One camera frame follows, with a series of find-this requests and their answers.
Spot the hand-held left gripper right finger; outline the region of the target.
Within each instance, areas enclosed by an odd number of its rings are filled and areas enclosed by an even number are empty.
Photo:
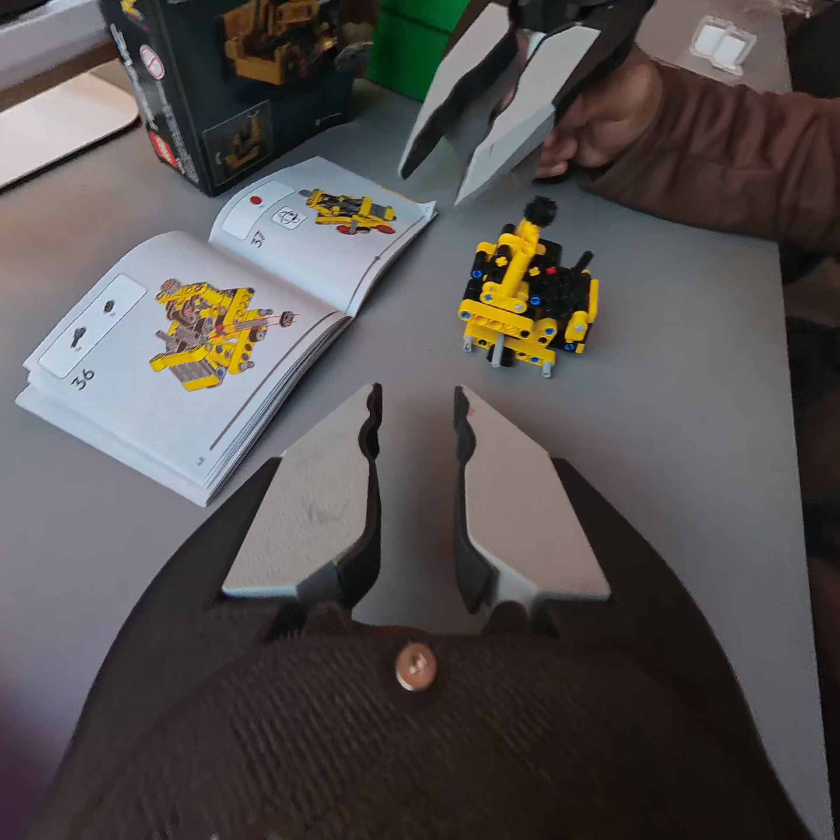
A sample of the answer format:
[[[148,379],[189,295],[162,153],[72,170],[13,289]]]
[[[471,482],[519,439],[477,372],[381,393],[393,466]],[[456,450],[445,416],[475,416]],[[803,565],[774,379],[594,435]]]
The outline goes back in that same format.
[[[607,602],[611,587],[550,454],[462,385],[454,427],[455,578],[468,613]]]

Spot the person's right hand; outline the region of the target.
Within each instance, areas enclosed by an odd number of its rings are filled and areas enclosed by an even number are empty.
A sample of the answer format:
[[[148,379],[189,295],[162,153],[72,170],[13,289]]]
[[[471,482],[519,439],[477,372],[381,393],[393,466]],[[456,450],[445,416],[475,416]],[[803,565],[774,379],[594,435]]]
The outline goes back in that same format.
[[[637,46],[571,104],[542,145],[536,180],[564,175],[571,164],[608,165],[647,131],[664,95],[658,64]]]

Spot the person's trouser leg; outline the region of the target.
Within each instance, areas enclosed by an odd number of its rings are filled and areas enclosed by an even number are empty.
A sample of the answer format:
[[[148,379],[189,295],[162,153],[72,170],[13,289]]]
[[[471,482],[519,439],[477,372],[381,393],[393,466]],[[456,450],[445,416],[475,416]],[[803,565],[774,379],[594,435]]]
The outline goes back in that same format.
[[[839,831],[839,267],[828,258],[784,289],[829,795]]]

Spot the person's right forearm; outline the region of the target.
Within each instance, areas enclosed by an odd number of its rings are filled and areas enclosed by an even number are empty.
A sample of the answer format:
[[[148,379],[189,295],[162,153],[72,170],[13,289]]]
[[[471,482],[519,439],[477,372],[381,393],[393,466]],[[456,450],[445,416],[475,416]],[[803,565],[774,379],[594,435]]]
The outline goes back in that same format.
[[[658,65],[649,126],[587,192],[679,224],[837,258],[839,100],[731,87]]]

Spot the green plastic box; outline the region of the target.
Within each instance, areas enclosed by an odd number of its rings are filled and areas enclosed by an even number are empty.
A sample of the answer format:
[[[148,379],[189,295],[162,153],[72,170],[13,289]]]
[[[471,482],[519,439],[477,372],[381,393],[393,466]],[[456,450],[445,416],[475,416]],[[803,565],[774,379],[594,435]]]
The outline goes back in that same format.
[[[468,1],[382,1],[367,80],[421,102]]]

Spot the lego instruction booklet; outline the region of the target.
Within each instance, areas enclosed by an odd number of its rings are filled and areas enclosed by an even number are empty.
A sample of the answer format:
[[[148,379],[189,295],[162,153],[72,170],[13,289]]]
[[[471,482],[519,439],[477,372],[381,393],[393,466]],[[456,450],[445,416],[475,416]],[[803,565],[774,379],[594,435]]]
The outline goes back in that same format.
[[[205,507],[437,215],[316,156],[154,236],[24,363],[16,404]]]

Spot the clear plastic blister tray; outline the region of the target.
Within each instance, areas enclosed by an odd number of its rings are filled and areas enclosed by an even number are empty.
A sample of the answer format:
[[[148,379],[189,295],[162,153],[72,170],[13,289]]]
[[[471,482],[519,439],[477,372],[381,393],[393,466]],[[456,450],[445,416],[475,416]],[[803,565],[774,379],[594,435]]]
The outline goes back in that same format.
[[[689,42],[689,52],[718,70],[742,77],[743,64],[757,41],[756,34],[727,19],[705,16]]]

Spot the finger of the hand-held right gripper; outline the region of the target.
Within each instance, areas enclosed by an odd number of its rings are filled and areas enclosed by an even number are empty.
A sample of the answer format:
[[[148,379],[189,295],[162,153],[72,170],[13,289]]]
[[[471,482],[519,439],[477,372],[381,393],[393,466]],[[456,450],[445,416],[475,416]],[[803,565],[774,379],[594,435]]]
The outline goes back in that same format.
[[[518,57],[518,2],[470,2],[458,21],[417,114],[398,166],[405,180]]]
[[[601,32],[573,25],[536,43],[507,106],[490,121],[466,166],[455,205],[482,193],[537,149],[553,128],[554,98]]]

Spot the yellow black lego model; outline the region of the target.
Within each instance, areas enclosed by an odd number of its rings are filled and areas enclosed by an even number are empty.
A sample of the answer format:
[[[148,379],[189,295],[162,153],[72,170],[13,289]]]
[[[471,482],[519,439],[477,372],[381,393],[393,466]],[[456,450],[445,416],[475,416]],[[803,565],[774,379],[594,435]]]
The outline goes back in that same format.
[[[590,272],[591,251],[564,266],[562,245],[543,236],[556,214],[556,202],[537,195],[518,224],[476,247],[458,307],[462,350],[482,352],[495,369],[529,364],[550,379],[559,354],[585,350],[600,282]]]

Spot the dark lego set box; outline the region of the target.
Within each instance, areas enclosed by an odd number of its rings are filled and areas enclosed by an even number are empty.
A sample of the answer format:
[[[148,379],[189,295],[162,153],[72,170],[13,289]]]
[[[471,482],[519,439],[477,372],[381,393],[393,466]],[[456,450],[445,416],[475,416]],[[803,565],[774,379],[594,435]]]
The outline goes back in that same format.
[[[216,196],[349,119],[378,1],[99,1],[157,157]]]

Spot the instruction sheet stand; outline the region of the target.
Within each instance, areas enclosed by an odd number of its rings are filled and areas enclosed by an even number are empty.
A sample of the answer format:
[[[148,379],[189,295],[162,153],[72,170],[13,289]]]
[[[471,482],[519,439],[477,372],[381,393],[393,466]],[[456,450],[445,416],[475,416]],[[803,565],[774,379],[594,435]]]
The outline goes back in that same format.
[[[2,111],[1,189],[131,128],[140,118],[132,94],[84,72]]]

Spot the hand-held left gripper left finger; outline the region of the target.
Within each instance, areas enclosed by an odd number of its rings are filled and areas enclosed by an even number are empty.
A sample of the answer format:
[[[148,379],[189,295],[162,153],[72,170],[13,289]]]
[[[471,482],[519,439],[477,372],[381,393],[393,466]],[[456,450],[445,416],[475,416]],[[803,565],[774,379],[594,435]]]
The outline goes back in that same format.
[[[363,386],[280,457],[227,573],[232,598],[355,607],[381,569],[382,386]]]

